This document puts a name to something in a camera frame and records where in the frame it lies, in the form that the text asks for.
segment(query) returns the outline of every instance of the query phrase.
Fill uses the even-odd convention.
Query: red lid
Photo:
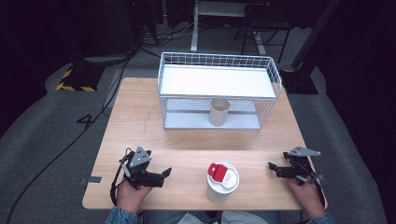
[[[212,176],[214,181],[222,182],[228,168],[223,164],[212,163],[207,170],[207,173]]]

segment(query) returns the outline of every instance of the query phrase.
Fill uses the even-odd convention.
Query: yellow and black tape
[[[73,77],[73,66],[70,66],[67,71],[64,73],[61,81],[59,82],[56,90],[64,90],[64,91],[97,91],[97,82],[89,83],[84,81],[83,79],[78,79]]]

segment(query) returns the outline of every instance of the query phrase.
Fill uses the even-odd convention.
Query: white cup
[[[210,123],[216,127],[223,125],[228,115],[230,103],[225,99],[213,99],[210,105]]]
[[[214,169],[219,169],[218,165],[222,166],[220,167],[223,171],[224,169],[225,174],[223,178],[218,179],[216,178],[216,175],[214,173]],[[236,188],[238,188],[239,185],[239,174],[236,171],[235,167],[233,167],[229,162],[227,161],[220,161],[216,163],[212,163],[207,171],[207,176],[206,176],[206,182],[207,182],[207,190],[206,190],[206,195],[207,198],[214,202],[214,203],[222,203],[226,200],[227,196],[233,193]]]

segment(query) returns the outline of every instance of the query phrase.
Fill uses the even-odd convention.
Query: sleeve
[[[105,224],[135,224],[137,215],[135,213],[113,207],[108,215]]]
[[[310,220],[307,224],[337,224],[337,222],[332,216],[326,214]]]

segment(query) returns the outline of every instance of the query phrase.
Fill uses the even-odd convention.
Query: black cable
[[[131,61],[131,58],[134,56],[135,51],[129,55],[128,60],[126,61],[126,63],[123,65],[122,67],[122,71],[121,73],[123,73],[123,71],[125,70],[126,64],[128,64],[129,61]],[[96,115],[96,117],[93,119],[93,121],[91,123],[88,123],[87,128],[84,129],[84,131],[82,131],[64,150],[62,150],[54,159],[52,159],[52,161],[50,161],[30,182],[29,184],[23,189],[23,191],[21,192],[21,194],[18,196],[17,200],[15,200],[14,204],[12,204],[12,207],[9,211],[8,217],[7,217],[7,221],[6,224],[9,223],[9,221],[11,220],[12,214],[18,204],[18,202],[20,201],[21,197],[23,196],[23,194],[26,192],[26,190],[28,190],[30,188],[30,186],[35,183],[35,181],[55,162],[57,161],[71,146],[73,146],[77,140],[85,133],[87,132],[90,127],[96,122],[96,120],[104,113],[105,109],[109,106],[111,100],[113,99],[115,94],[112,95],[110,101],[107,102],[106,106],[102,108],[102,110],[99,112],[98,115]]]
[[[124,55],[124,57],[123,58],[118,58],[118,59],[113,59],[113,60],[104,60],[104,61],[97,61],[97,62],[95,62],[95,61],[90,61],[89,59],[90,58],[92,58],[92,57],[89,57],[88,59],[87,58],[84,58],[84,60],[87,62],[87,63],[90,63],[90,64],[92,64],[93,66],[101,66],[101,67],[107,67],[107,66],[111,66],[111,65],[115,65],[115,64],[118,64],[118,63],[124,63],[127,59],[128,59],[128,55]]]
[[[192,33],[186,33],[182,35],[185,31],[189,31],[193,28],[193,23],[188,25],[187,27],[180,28],[176,31],[176,28],[173,28],[173,31],[170,33],[167,33],[168,29],[166,29],[161,35],[159,35],[159,44],[155,43],[148,43],[146,40],[152,39],[149,37],[142,37],[141,39],[141,46],[144,46],[146,48],[156,48],[156,47],[162,47],[166,44],[168,44],[172,40],[179,40],[181,38],[184,38],[186,35],[192,35]]]
[[[156,53],[154,53],[154,52],[151,52],[151,51],[149,51],[149,50],[147,50],[147,49],[144,49],[143,47],[140,47],[140,49],[143,50],[145,53],[147,53],[147,54],[149,54],[149,55],[152,55],[152,56],[155,56],[155,57],[161,59],[161,56],[158,55],[158,54],[156,54]]]
[[[125,149],[125,156],[128,155],[128,151],[131,153],[131,152],[132,152],[132,149],[131,149],[130,147],[127,147],[127,148]]]
[[[88,22],[87,17],[84,15],[84,12],[81,10],[81,8],[79,7],[78,3],[76,2],[76,0],[73,0],[76,8],[78,9],[78,12],[81,14],[82,18],[84,19],[85,23],[87,24],[88,28],[90,28],[91,33],[93,34],[93,36],[95,37],[95,39],[105,48],[110,50],[113,53],[120,53],[120,54],[125,54],[125,53],[129,53],[130,51],[134,50],[134,47],[130,50],[121,52],[121,51],[117,51],[114,50],[110,47],[108,47],[105,43],[103,43],[103,41],[99,38],[99,36],[97,36],[96,32],[93,30],[92,26],[90,25],[90,23]]]
[[[312,174],[311,172],[309,172],[309,171],[308,171],[303,165],[301,165],[299,162],[293,161],[292,164],[293,164],[293,165],[294,165],[294,164],[298,165],[300,168],[302,168],[302,169],[305,171],[305,173],[306,173],[307,175],[309,175],[309,176],[311,177],[311,179],[313,180],[314,183],[318,183],[317,177],[315,176],[315,174]]]
[[[124,179],[124,180],[122,180],[117,186],[116,186],[116,188],[118,188],[119,187],[119,185],[121,185],[123,182],[125,182],[126,181],[126,179]]]
[[[109,118],[110,116],[109,116],[108,114],[106,114],[106,112],[105,112],[105,109],[106,109],[106,107],[107,107],[107,106],[105,105],[105,101],[106,101],[108,95],[110,94],[111,90],[113,89],[114,84],[116,84],[116,82],[118,81],[117,86],[116,86],[116,89],[114,90],[113,94],[111,95],[110,100],[108,100],[107,105],[109,105],[109,103],[113,100],[114,96],[116,95],[117,89],[120,87],[120,81],[122,80],[123,71],[124,71],[124,69],[125,69],[125,67],[126,67],[126,65],[128,64],[129,61],[130,61],[130,60],[125,61],[124,64],[121,66],[120,71],[119,71],[119,76],[118,76],[118,77],[116,78],[116,80],[114,80],[114,82],[111,84],[110,89],[108,90],[107,95],[106,95],[106,97],[105,97],[105,100],[103,101],[103,106],[102,106],[103,114],[104,114],[106,117],[108,117],[108,118]]]

